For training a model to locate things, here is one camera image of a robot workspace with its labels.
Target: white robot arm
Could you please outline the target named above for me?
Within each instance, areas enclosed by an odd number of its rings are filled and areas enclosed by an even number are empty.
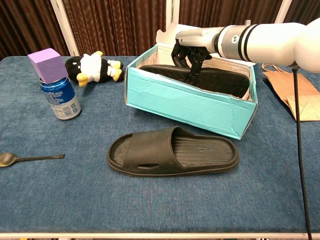
[[[181,31],[176,35],[172,59],[176,66],[187,67],[185,57],[188,56],[191,78],[195,80],[202,62],[212,53],[226,59],[295,66],[319,73],[320,18],[307,26],[292,22]]]

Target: purple foam cube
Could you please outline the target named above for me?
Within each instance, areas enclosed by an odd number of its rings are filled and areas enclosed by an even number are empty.
[[[52,48],[31,53],[28,57],[38,76],[47,84],[68,76],[62,57]]]

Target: blue soda can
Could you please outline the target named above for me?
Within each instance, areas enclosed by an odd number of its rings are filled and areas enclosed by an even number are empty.
[[[80,113],[81,107],[68,77],[52,83],[40,80],[40,88],[58,119],[72,119]]]

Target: black slide sandal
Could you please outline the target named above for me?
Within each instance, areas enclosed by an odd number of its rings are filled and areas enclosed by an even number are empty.
[[[137,177],[223,173],[235,168],[238,160],[230,140],[194,135],[178,126],[124,135],[106,158],[115,171]]]
[[[184,83],[188,83],[187,79],[190,74],[190,68],[171,65],[144,65],[140,69]],[[249,85],[250,80],[244,74],[212,67],[201,68],[197,83],[192,84],[206,91],[230,94],[238,98],[244,97]]]

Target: paper bag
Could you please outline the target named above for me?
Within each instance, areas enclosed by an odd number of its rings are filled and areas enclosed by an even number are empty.
[[[275,71],[266,69],[266,66],[273,67]],[[262,69],[276,94],[290,108],[294,119],[296,119],[293,73],[269,64],[263,64]],[[297,76],[300,120],[320,121],[320,92],[302,74],[298,73]]]

